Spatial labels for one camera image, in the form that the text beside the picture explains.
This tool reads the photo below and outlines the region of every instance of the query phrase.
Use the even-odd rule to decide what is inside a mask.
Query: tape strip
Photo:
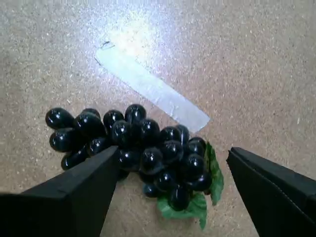
[[[132,57],[120,52],[112,43],[108,42],[98,49],[95,59],[191,132],[199,131],[210,121],[191,101],[150,74]]]

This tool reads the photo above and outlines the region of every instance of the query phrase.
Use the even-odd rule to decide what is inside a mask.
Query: green leaf
[[[221,199],[221,194],[224,188],[224,177],[216,160],[215,150],[209,142],[206,144],[204,161],[207,171],[212,173],[212,184],[207,191],[210,192],[213,206],[215,206]]]
[[[203,230],[206,225],[207,204],[205,196],[201,193],[195,194],[186,210],[175,211],[169,206],[166,197],[158,198],[157,207],[166,219],[199,218],[199,225]]]

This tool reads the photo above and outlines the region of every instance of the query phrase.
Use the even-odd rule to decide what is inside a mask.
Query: grape bunch
[[[188,207],[193,191],[205,191],[212,183],[203,160],[205,141],[200,137],[190,139],[183,125],[160,130],[155,120],[146,117],[141,105],[130,105],[125,115],[109,110],[103,122],[92,108],[84,109],[76,118],[62,108],[54,108],[45,120],[55,129],[49,138],[51,147],[66,153],[61,160],[63,170],[116,145],[118,181],[136,172],[144,182],[144,195],[168,197],[175,211]]]

